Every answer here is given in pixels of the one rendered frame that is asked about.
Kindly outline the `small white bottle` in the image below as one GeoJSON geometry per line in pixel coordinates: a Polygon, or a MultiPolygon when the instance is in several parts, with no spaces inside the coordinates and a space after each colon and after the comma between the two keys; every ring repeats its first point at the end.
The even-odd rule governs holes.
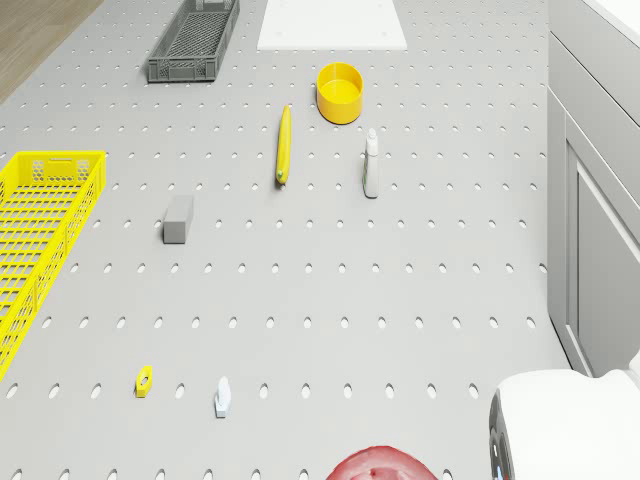
{"type": "Polygon", "coordinates": [[[379,142],[376,131],[370,128],[366,137],[365,159],[363,170],[363,189],[367,198],[379,195],[379,142]]]}

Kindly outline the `banana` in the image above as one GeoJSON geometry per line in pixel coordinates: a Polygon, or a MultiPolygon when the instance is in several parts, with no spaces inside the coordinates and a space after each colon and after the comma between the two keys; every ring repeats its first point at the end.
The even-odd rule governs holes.
{"type": "Polygon", "coordinates": [[[285,105],[280,121],[277,159],[276,159],[276,181],[284,185],[289,176],[292,141],[292,119],[290,106],[285,105]]]}

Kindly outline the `yellow bowl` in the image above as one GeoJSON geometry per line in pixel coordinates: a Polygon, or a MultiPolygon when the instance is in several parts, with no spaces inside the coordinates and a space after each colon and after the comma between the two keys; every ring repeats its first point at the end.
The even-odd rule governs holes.
{"type": "Polygon", "coordinates": [[[363,79],[352,65],[333,62],[317,77],[317,107],[334,124],[351,123],[362,111],[363,79]]]}

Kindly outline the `grey cube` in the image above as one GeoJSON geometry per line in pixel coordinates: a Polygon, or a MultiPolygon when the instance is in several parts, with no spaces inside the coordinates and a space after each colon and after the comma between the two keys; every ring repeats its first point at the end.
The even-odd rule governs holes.
{"type": "Polygon", "coordinates": [[[163,221],[163,242],[185,244],[194,215],[194,197],[177,195],[169,202],[163,221]]]}

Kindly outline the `white bolt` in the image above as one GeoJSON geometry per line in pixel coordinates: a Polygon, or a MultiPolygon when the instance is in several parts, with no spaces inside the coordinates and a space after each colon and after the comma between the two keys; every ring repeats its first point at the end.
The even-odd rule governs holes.
{"type": "Polygon", "coordinates": [[[229,379],[226,376],[222,376],[219,379],[214,397],[214,407],[217,418],[225,418],[227,416],[231,405],[231,399],[232,394],[229,379]]]}

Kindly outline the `white board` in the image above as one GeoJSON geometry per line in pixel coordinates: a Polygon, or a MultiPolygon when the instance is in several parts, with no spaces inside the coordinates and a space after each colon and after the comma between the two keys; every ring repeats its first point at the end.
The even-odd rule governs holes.
{"type": "Polygon", "coordinates": [[[268,0],[260,50],[404,50],[393,0],[268,0]]]}

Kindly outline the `dark grey basket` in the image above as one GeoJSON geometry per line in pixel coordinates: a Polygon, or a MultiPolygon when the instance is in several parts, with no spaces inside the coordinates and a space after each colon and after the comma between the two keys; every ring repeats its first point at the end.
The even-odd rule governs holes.
{"type": "Polygon", "coordinates": [[[148,59],[148,81],[214,81],[239,10],[240,0],[183,0],[148,59]]]}

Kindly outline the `red plate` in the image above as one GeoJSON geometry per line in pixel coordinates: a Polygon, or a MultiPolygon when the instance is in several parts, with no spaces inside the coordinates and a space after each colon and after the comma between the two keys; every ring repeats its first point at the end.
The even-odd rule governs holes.
{"type": "Polygon", "coordinates": [[[420,461],[390,446],[372,446],[340,462],[327,480],[437,480],[420,461]]]}

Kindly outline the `yellow basket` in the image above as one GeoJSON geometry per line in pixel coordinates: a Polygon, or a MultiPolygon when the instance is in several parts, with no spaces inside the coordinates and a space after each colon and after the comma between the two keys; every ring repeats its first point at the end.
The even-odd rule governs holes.
{"type": "Polygon", "coordinates": [[[22,151],[0,170],[0,379],[105,182],[103,151],[22,151]]]}

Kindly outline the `white cabinet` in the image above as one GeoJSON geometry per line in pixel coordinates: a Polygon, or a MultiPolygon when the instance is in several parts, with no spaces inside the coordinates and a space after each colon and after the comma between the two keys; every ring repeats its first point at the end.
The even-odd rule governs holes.
{"type": "Polygon", "coordinates": [[[571,366],[640,350],[640,0],[549,0],[550,318],[571,366]]]}

